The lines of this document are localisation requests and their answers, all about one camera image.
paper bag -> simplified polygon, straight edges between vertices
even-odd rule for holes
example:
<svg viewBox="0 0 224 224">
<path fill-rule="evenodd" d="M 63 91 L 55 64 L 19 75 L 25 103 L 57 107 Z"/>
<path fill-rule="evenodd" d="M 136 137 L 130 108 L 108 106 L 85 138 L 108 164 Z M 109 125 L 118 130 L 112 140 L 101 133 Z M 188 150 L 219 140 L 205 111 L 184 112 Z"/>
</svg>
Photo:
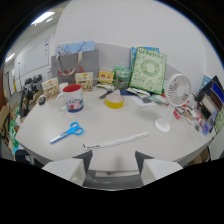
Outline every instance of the paper bag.
<svg viewBox="0 0 224 224">
<path fill-rule="evenodd" d="M 58 83 L 75 84 L 75 74 L 93 72 L 93 79 L 99 74 L 99 50 L 78 52 L 76 54 L 51 57 L 52 78 Z"/>
</svg>

white table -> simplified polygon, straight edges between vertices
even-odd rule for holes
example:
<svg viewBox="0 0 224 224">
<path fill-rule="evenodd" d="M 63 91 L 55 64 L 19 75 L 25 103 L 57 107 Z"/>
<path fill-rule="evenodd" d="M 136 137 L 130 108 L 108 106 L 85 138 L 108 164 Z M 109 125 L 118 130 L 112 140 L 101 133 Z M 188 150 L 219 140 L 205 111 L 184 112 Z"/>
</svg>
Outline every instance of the white table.
<svg viewBox="0 0 224 224">
<path fill-rule="evenodd" d="M 37 104 L 20 127 L 17 141 L 40 162 L 47 164 L 84 153 L 83 143 L 99 144 L 150 132 L 149 136 L 135 141 L 93 150 L 89 170 L 127 172 L 138 170 L 135 151 L 160 160 L 177 161 L 184 166 L 215 136 L 214 130 L 204 136 L 187 121 L 177 120 L 175 116 L 169 121 L 171 131 L 161 133 L 155 129 L 154 121 L 163 117 L 166 105 L 140 108 L 130 96 L 124 96 L 124 106 L 111 109 L 104 99 L 99 99 L 103 93 L 105 90 L 101 88 L 83 93 L 84 109 L 78 113 L 58 111 L 56 99 L 42 106 Z M 49 143 L 75 121 L 83 127 L 82 135 L 70 135 L 55 144 Z"/>
</svg>

blue scissors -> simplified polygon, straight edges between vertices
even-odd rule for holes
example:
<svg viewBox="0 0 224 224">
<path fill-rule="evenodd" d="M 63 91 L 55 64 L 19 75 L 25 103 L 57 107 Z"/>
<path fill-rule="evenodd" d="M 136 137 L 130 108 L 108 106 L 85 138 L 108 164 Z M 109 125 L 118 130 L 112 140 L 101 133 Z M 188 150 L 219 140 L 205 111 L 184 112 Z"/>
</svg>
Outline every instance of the blue scissors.
<svg viewBox="0 0 224 224">
<path fill-rule="evenodd" d="M 79 127 L 79 123 L 78 122 L 73 122 L 70 124 L 70 129 L 63 132 L 62 134 L 58 135 L 57 137 L 53 138 L 50 140 L 50 143 L 53 144 L 67 136 L 69 136 L 70 134 L 75 134 L 75 135 L 81 135 L 83 133 L 83 128 Z"/>
</svg>

white fan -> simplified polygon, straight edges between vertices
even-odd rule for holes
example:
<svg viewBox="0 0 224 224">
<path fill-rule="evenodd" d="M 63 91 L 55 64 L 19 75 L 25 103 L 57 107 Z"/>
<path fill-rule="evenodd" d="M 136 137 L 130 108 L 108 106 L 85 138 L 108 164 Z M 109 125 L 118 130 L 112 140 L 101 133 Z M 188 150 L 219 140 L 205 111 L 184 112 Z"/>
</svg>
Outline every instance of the white fan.
<svg viewBox="0 0 224 224">
<path fill-rule="evenodd" d="M 168 132 L 170 130 L 168 121 L 175 107 L 184 105 L 191 95 L 191 83 L 189 79 L 178 73 L 172 75 L 165 86 L 165 95 L 169 102 L 167 113 L 163 119 L 155 121 L 155 127 L 162 132 Z"/>
</svg>

yellow tape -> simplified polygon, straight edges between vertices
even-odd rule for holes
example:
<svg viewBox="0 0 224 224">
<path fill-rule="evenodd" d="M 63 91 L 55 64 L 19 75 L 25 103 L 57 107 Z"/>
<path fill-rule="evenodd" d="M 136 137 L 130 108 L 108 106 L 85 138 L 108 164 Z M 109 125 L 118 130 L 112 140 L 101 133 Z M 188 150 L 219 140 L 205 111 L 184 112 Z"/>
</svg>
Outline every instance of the yellow tape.
<svg viewBox="0 0 224 224">
<path fill-rule="evenodd" d="M 111 93 L 106 96 L 105 104 L 112 109 L 121 108 L 124 105 L 124 97 L 116 93 Z"/>
</svg>

